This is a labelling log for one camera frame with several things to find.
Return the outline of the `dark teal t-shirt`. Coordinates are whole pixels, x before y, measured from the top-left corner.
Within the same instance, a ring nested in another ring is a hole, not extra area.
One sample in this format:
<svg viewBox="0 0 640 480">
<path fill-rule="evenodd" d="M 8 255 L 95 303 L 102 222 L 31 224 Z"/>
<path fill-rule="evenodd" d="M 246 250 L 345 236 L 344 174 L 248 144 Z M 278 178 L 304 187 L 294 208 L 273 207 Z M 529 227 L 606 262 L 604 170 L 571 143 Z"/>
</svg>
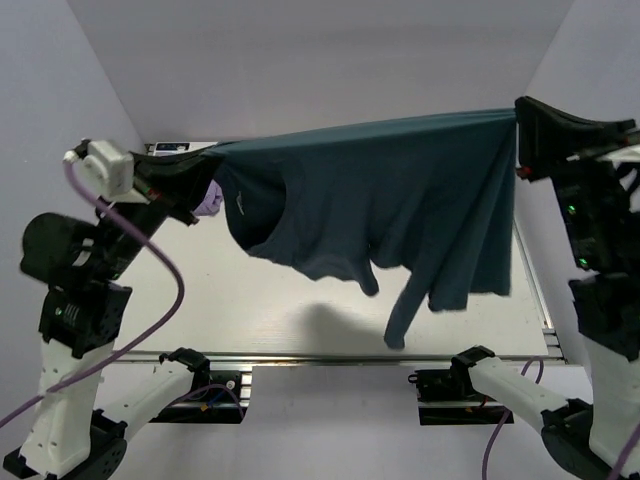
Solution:
<svg viewBox="0 0 640 480">
<path fill-rule="evenodd" d="M 511 290 L 516 118 L 510 109 L 386 120 L 220 144 L 228 229 L 250 256 L 311 280 L 410 275 L 384 333 L 394 350 L 419 308 L 461 311 Z"/>
</svg>

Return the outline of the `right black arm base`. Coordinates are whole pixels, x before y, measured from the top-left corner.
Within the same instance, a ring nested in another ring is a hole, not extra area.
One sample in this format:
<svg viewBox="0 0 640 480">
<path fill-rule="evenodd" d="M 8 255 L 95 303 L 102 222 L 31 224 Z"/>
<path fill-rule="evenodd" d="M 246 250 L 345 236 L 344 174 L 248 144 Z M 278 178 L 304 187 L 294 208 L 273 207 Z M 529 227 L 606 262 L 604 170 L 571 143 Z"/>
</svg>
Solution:
<svg viewBox="0 0 640 480">
<path fill-rule="evenodd" d="M 415 370 L 407 377 L 415 387 L 421 426 L 497 425 L 506 408 L 474 390 L 469 369 L 495 353 L 474 346 L 451 359 L 445 369 Z"/>
</svg>

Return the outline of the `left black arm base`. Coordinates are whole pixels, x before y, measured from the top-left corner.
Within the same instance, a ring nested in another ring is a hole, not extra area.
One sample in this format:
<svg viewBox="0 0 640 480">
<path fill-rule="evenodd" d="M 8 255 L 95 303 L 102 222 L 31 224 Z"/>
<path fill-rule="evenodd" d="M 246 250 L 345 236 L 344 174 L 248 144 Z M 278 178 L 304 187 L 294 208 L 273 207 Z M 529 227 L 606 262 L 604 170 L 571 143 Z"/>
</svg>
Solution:
<svg viewBox="0 0 640 480">
<path fill-rule="evenodd" d="M 162 353 L 159 363 L 180 363 L 193 374 L 191 390 L 165 407 L 151 423 L 240 424 L 249 402 L 249 374 L 219 369 L 200 352 L 179 348 Z"/>
</svg>

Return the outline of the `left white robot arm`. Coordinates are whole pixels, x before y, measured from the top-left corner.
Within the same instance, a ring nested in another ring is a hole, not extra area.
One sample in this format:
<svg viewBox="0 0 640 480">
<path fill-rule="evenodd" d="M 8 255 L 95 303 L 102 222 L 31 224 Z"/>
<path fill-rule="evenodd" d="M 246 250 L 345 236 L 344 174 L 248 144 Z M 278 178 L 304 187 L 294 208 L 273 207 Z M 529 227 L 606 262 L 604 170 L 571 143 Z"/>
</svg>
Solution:
<svg viewBox="0 0 640 480">
<path fill-rule="evenodd" d="M 193 225 L 219 160 L 203 151 L 154 157 L 86 140 L 63 159 L 71 183 L 85 176 L 92 189 L 89 223 L 56 213 L 33 218 L 22 236 L 21 271 L 48 288 L 39 322 L 42 370 L 27 402 L 35 419 L 24 443 L 8 453 L 4 469 L 18 479 L 106 479 L 128 442 L 165 408 L 199 399 L 211 387 L 209 360 L 181 348 L 160 357 L 151 376 L 122 400 L 97 408 L 106 366 L 115 348 L 130 288 L 119 277 L 168 219 Z"/>
</svg>

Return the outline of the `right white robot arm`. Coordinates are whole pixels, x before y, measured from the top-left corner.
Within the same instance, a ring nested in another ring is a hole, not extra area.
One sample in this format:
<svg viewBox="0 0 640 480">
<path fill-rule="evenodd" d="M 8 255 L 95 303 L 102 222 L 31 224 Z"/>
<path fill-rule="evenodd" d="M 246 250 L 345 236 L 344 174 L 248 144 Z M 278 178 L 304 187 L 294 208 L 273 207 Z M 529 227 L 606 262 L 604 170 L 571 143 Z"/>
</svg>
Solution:
<svg viewBox="0 0 640 480">
<path fill-rule="evenodd" d="M 515 103 L 519 176 L 551 182 L 575 265 L 569 282 L 587 364 L 552 380 L 491 350 L 452 359 L 453 390 L 495 401 L 573 479 L 639 475 L 639 124 L 590 120 L 529 96 Z"/>
</svg>

